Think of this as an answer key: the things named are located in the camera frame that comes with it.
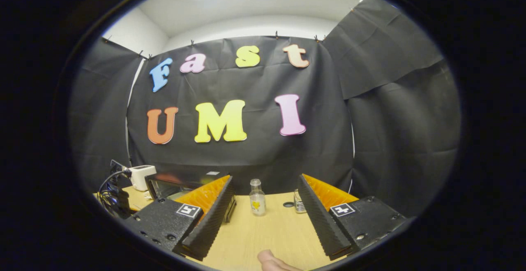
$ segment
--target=glass bottle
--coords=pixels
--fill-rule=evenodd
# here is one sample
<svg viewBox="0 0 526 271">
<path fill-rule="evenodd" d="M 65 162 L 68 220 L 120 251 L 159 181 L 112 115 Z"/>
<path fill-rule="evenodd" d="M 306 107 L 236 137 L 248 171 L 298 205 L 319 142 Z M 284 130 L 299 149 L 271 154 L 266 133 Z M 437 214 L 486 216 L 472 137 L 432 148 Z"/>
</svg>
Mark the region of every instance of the glass bottle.
<svg viewBox="0 0 526 271">
<path fill-rule="evenodd" d="M 261 181 L 259 179 L 252 179 L 250 181 L 252 190 L 250 191 L 250 207 L 252 207 L 252 213 L 255 215 L 265 214 L 265 193 L 261 190 Z"/>
</svg>

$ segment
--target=foam letter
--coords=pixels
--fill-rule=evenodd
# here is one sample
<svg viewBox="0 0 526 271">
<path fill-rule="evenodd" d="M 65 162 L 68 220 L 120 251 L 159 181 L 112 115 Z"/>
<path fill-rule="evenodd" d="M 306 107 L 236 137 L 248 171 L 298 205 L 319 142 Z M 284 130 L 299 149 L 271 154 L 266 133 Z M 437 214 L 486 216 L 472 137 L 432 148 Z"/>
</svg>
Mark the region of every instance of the foam letter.
<svg viewBox="0 0 526 271">
<path fill-rule="evenodd" d="M 166 83 L 168 83 L 168 80 L 163 78 L 163 76 L 168 76 L 170 74 L 170 69 L 168 68 L 168 65 L 171 65 L 172 59 L 167 58 L 165 61 L 161 62 L 158 66 L 154 67 L 150 71 L 150 75 L 152 75 L 152 78 L 154 80 L 154 92 L 161 89 Z"/>
<path fill-rule="evenodd" d="M 298 108 L 296 106 L 296 101 L 298 100 L 299 96 L 295 94 L 280 95 L 274 99 L 281 109 L 283 127 L 279 131 L 279 134 L 283 136 L 302 134 L 307 130 L 299 121 Z"/>
<path fill-rule="evenodd" d="M 221 139 L 221 134 L 227 127 L 227 132 L 223 136 L 226 141 L 241 141 L 247 138 L 243 132 L 242 109 L 245 102 L 242 100 L 231 100 L 227 102 L 221 116 L 210 102 L 198 104 L 196 110 L 199 112 L 199 125 L 197 127 L 196 142 L 209 142 L 210 136 L 208 129 L 216 141 Z"/>
<path fill-rule="evenodd" d="M 292 44 L 290 46 L 286 46 L 283 48 L 284 52 L 287 52 L 289 55 L 289 61 L 291 62 L 291 65 L 294 65 L 295 67 L 308 67 L 309 61 L 301 59 L 301 54 L 305 54 L 305 49 L 301 49 L 296 44 Z"/>
<path fill-rule="evenodd" d="M 185 63 L 181 65 L 181 72 L 201 72 L 205 69 L 205 54 L 193 54 L 185 59 Z"/>
<path fill-rule="evenodd" d="M 259 48 L 256 46 L 242 46 L 237 49 L 235 64 L 239 67 L 254 67 L 259 63 Z"/>
<path fill-rule="evenodd" d="M 176 107 L 166 108 L 166 131 L 164 134 L 157 133 L 157 122 L 161 110 L 153 109 L 149 110 L 146 115 L 148 116 L 148 139 L 156 145 L 164 145 L 171 141 L 173 137 L 173 125 L 175 125 L 175 114 L 179 109 Z"/>
</svg>

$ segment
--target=white device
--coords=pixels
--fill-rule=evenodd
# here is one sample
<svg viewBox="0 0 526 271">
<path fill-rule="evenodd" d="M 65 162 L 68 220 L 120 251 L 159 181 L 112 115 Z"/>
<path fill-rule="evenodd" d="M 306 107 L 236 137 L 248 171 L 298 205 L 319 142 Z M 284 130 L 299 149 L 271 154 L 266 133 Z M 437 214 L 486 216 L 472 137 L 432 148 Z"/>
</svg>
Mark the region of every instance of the white device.
<svg viewBox="0 0 526 271">
<path fill-rule="evenodd" d="M 142 165 L 137 167 L 131 167 L 131 184 L 136 190 L 139 191 L 146 191 L 148 190 L 148 186 L 146 185 L 146 181 L 144 177 L 148 175 L 154 175 L 157 173 L 155 170 L 155 166 L 152 165 Z"/>
</svg>

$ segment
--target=pink letter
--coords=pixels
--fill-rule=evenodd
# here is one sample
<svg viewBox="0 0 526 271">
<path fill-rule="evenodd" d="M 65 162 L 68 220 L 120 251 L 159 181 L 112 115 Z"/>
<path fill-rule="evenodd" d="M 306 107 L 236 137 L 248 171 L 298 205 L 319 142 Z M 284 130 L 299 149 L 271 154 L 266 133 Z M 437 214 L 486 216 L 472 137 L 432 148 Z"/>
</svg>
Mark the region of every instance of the pink letter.
<svg viewBox="0 0 526 271">
<path fill-rule="evenodd" d="M 279 131 L 279 134 L 283 136 L 302 134 L 307 130 L 299 121 L 298 108 L 296 106 L 296 101 L 298 100 L 299 96 L 295 94 L 280 95 L 274 99 L 281 109 L 283 127 Z"/>
<path fill-rule="evenodd" d="M 203 69 L 205 69 L 205 59 L 205 54 L 192 54 L 186 57 L 186 63 L 183 63 L 183 65 L 181 65 L 180 70 L 181 72 L 201 72 L 203 71 Z"/>
</svg>

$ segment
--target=human hand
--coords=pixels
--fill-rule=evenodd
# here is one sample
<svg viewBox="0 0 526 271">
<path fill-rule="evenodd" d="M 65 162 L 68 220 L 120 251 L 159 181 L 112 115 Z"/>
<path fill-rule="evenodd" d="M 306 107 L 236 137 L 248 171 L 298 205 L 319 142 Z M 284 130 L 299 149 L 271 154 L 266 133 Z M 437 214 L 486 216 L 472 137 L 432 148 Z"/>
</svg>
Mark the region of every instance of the human hand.
<svg viewBox="0 0 526 271">
<path fill-rule="evenodd" d="M 258 254 L 262 271 L 301 271 L 293 266 L 287 265 L 282 260 L 275 258 L 270 249 L 265 249 Z"/>
</svg>

